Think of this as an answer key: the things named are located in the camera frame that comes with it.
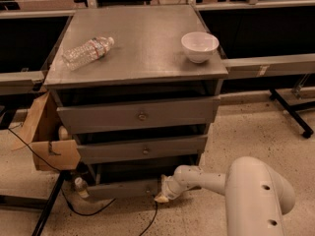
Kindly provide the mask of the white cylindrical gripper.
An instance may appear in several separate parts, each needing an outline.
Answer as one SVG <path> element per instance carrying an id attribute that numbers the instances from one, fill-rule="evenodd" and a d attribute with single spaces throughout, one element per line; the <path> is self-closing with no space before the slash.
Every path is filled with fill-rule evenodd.
<path id="1" fill-rule="evenodd" d="M 161 176 L 161 192 L 155 196 L 155 201 L 160 204 L 177 199 L 186 191 L 185 185 L 180 185 L 173 176 Z"/>

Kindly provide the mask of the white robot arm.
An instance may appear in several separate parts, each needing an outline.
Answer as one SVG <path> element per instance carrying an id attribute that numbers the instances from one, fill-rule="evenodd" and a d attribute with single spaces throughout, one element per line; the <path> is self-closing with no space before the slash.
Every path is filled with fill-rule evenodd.
<path id="1" fill-rule="evenodd" d="M 155 201 L 167 203 L 194 188 L 225 197 L 228 236 L 285 236 L 283 216 L 292 211 L 295 192 L 265 162 L 239 157 L 226 173 L 208 173 L 198 166 L 180 165 L 171 176 L 161 177 Z"/>

